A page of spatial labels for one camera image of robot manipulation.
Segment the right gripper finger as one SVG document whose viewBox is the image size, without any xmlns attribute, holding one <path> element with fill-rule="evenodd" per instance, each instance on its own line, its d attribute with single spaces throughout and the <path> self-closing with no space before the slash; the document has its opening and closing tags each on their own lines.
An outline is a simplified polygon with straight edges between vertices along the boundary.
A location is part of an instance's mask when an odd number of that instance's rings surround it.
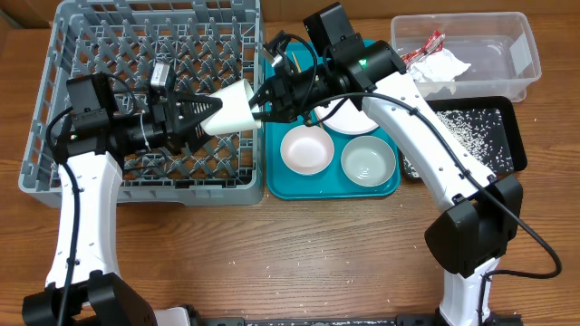
<svg viewBox="0 0 580 326">
<path fill-rule="evenodd" d="M 257 111 L 252 113 L 254 120 L 260 120 L 264 123 L 289 123 L 290 119 L 284 114 L 276 110 Z"/>
<path fill-rule="evenodd" d="M 276 89 L 279 82 L 277 80 L 266 80 L 248 101 L 249 107 L 261 107 L 270 102 L 274 104 L 278 101 L 279 91 Z"/>
</svg>

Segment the white rice pile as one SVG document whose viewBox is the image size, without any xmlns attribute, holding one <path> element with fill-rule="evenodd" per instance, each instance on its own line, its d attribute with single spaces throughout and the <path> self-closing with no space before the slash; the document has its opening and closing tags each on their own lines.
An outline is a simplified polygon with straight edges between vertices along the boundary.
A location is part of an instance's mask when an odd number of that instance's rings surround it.
<svg viewBox="0 0 580 326">
<path fill-rule="evenodd" d="M 496 175 L 515 171 L 500 110 L 445 110 L 435 114 L 469 154 Z"/>
</svg>

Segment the white napkin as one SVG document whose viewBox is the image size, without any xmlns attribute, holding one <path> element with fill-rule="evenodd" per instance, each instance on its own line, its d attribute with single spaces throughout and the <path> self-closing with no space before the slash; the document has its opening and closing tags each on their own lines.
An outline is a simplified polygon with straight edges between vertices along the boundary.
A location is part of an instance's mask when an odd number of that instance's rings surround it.
<svg viewBox="0 0 580 326">
<path fill-rule="evenodd" d="M 408 72 L 416 82 L 453 82 L 470 67 L 470 63 L 461 61 L 443 48 L 413 63 Z"/>
</svg>

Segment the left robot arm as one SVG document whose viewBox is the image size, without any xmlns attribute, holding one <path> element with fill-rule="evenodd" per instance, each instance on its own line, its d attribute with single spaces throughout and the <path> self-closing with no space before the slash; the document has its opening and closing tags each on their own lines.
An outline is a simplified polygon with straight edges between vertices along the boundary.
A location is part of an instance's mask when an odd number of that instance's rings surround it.
<svg viewBox="0 0 580 326">
<path fill-rule="evenodd" d="M 59 113 L 59 135 L 45 132 L 62 187 L 59 233 L 42 292 L 24 298 L 27 325 L 190 325 L 187 306 L 155 311 L 121 279 L 116 205 L 124 160 L 140 150 L 201 148 L 201 123 L 222 107 L 204 94 L 153 86 L 149 108 L 121 115 L 108 73 L 66 82 L 70 107 Z"/>
</svg>

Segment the grey bowl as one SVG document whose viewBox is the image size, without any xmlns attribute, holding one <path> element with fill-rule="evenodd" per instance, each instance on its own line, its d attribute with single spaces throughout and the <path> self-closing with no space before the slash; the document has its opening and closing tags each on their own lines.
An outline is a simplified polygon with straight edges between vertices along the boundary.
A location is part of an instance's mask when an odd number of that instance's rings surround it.
<svg viewBox="0 0 580 326">
<path fill-rule="evenodd" d="M 374 136 L 349 141 L 341 155 L 343 173 L 356 185 L 377 187 L 386 183 L 397 167 L 391 146 Z"/>
</svg>

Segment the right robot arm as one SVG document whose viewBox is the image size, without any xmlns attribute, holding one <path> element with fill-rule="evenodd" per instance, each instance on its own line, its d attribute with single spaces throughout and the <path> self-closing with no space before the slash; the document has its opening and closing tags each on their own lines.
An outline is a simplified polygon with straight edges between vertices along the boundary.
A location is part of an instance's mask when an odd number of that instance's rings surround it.
<svg viewBox="0 0 580 326">
<path fill-rule="evenodd" d="M 341 5 L 304 20 L 304 46 L 314 65 L 299 72 L 289 62 L 290 34 L 263 45 L 274 68 L 252 98 L 269 104 L 265 122 L 289 123 L 316 107 L 348 99 L 375 121 L 411 161 L 440 210 L 425 241 L 444 271 L 444 294 L 430 323 L 518 325 L 517 315 L 488 307 L 500 258 L 520 226 L 523 188 L 514 177 L 498 178 L 471 156 L 420 96 L 401 57 L 384 42 L 365 45 Z"/>
</svg>

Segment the red snack wrapper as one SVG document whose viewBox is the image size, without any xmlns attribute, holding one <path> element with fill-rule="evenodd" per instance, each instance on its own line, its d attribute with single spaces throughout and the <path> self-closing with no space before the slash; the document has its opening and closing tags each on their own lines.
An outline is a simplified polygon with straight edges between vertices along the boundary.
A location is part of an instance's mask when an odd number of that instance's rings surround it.
<svg viewBox="0 0 580 326">
<path fill-rule="evenodd" d="M 421 61 L 423 58 L 439 52 L 443 49 L 443 43 L 446 35 L 435 30 L 426 43 L 416 50 L 406 53 L 402 56 L 403 61 L 407 65 L 411 65 L 415 62 Z"/>
</svg>

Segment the white paper cup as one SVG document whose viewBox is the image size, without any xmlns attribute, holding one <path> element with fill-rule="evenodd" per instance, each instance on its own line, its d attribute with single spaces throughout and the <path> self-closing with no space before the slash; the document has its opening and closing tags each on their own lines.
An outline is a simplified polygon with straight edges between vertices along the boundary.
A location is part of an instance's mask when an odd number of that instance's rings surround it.
<svg viewBox="0 0 580 326">
<path fill-rule="evenodd" d="M 259 108 L 249 104 L 253 96 L 254 91 L 246 79 L 214 92 L 211 97 L 220 99 L 222 108 L 201 122 L 202 129 L 211 136 L 261 129 L 262 121 L 253 116 Z"/>
</svg>

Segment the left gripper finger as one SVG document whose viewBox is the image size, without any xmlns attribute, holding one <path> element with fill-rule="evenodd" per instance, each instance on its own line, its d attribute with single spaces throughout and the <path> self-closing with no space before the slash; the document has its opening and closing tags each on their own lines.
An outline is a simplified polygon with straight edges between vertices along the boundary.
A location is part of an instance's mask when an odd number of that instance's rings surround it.
<svg viewBox="0 0 580 326">
<path fill-rule="evenodd" d="M 208 135 L 200 124 L 185 129 L 180 133 L 179 137 L 192 154 L 198 152 L 212 139 L 212 136 Z"/>
<path fill-rule="evenodd" d="M 223 105 L 219 98 L 203 94 L 174 92 L 171 99 L 177 110 L 174 130 L 180 136 L 203 135 L 205 131 L 201 123 L 217 113 Z"/>
</svg>

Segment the pink bowl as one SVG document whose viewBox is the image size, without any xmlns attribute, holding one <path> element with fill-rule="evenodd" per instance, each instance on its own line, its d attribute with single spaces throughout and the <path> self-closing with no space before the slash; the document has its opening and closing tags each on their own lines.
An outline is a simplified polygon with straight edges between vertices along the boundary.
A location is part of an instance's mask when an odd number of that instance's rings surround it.
<svg viewBox="0 0 580 326">
<path fill-rule="evenodd" d="M 334 142 L 320 127 L 304 125 L 290 129 L 283 137 L 280 155 L 295 173 L 312 176 L 325 170 L 334 158 Z"/>
</svg>

